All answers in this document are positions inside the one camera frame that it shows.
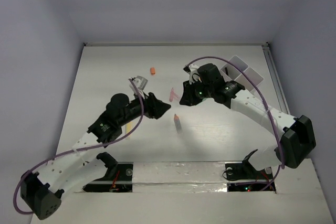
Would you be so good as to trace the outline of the white divided organizer tray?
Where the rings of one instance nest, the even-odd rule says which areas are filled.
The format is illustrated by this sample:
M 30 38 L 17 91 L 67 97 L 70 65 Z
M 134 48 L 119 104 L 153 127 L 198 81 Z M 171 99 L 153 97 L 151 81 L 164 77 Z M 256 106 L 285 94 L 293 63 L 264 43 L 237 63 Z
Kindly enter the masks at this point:
M 263 82 L 264 78 L 237 55 L 232 56 L 229 59 L 229 61 L 233 63 L 235 66 L 237 66 L 238 70 L 232 65 L 225 63 L 220 68 L 220 73 L 223 76 L 224 80 L 225 81 L 234 80 L 242 84 L 245 87 L 245 89 L 247 89 L 251 93 L 255 93 L 256 89 L 254 88 L 254 86 L 247 80 L 247 78 L 240 71 L 242 71 L 254 83 L 256 87 L 258 87 Z M 225 68 L 228 69 L 229 75 L 226 75 Z

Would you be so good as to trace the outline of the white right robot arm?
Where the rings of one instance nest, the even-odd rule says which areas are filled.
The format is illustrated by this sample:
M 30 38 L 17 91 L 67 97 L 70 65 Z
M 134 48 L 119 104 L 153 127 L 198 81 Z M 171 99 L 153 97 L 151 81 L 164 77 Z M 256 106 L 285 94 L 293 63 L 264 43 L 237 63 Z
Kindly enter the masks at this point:
M 241 171 L 253 178 L 266 167 L 297 168 L 316 147 L 312 121 L 302 115 L 294 117 L 264 103 L 242 84 L 225 81 L 212 63 L 184 67 L 189 79 L 183 82 L 180 105 L 196 106 L 206 99 L 247 116 L 274 135 L 277 144 L 265 150 L 253 150 L 242 161 Z

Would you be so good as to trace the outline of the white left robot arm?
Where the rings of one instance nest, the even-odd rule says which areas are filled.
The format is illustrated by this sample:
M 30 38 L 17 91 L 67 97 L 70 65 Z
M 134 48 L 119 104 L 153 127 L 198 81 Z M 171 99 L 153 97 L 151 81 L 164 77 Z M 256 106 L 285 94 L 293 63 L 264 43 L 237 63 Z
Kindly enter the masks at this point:
M 132 101 L 126 94 L 115 94 L 71 150 L 22 176 L 22 200 L 38 219 L 49 218 L 77 188 L 100 177 L 115 176 L 118 162 L 105 149 L 122 136 L 124 125 L 136 118 L 159 119 L 170 108 L 171 105 L 157 99 L 152 92 L 135 96 Z

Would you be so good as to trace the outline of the pink highlighter pen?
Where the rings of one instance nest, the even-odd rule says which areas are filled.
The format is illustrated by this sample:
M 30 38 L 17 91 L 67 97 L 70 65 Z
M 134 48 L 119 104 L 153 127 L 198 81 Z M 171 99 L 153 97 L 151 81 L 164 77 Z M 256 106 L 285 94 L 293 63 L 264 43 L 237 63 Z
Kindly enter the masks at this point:
M 174 98 L 175 98 L 175 92 L 174 92 L 174 88 L 172 88 L 170 91 L 169 101 L 172 102 Z

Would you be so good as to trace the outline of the grey orange-tip marker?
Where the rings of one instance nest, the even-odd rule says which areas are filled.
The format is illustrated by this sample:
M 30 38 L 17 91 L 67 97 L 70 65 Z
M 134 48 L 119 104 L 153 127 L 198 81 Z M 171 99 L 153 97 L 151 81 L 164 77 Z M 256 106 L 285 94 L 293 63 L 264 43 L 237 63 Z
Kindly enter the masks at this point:
M 174 114 L 174 124 L 175 124 L 177 133 L 178 134 L 182 133 L 183 129 L 182 129 L 181 121 L 180 121 L 180 118 L 176 114 Z

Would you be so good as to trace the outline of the yellow highlighter pen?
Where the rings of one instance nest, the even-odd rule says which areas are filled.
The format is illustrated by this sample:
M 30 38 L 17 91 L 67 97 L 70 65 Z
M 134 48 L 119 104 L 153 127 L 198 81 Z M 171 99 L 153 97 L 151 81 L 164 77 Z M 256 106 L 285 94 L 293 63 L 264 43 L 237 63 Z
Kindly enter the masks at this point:
M 125 135 L 127 135 L 127 139 L 130 139 L 131 136 L 130 136 L 130 132 L 132 131 L 133 129 L 133 124 L 132 122 L 129 122 L 125 125 Z

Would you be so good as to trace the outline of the aluminium rail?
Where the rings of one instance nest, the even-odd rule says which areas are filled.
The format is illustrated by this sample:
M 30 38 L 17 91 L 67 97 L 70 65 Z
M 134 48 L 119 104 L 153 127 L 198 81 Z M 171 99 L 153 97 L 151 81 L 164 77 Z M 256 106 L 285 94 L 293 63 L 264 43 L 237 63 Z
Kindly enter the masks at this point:
M 262 45 L 262 49 L 264 52 L 264 56 L 266 59 L 266 63 L 270 72 L 270 76 L 273 82 L 273 85 L 275 87 L 275 92 L 276 92 L 276 96 L 279 102 L 279 106 L 282 112 L 286 112 L 287 114 L 290 114 L 290 110 L 288 107 L 288 103 L 282 88 L 282 85 L 280 83 L 280 79 L 278 76 L 278 72 L 276 70 L 276 66 L 271 54 L 271 50 L 268 44 Z

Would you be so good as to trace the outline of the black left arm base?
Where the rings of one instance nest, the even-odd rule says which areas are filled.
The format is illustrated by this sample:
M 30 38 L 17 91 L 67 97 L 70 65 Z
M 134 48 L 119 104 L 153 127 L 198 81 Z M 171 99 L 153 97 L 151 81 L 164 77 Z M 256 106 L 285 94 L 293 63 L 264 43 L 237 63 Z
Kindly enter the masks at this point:
M 104 163 L 104 176 L 83 186 L 87 193 L 131 193 L 133 189 L 133 163 L 119 163 L 107 152 L 97 155 Z

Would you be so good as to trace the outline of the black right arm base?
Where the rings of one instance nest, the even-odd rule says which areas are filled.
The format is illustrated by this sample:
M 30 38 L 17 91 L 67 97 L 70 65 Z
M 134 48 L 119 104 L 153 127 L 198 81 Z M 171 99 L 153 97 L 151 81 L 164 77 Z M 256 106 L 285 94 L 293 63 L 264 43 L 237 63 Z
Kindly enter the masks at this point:
M 269 173 L 265 169 L 257 171 L 249 162 L 252 151 L 240 163 L 228 163 L 222 177 L 228 181 L 228 192 L 276 191 L 271 168 Z

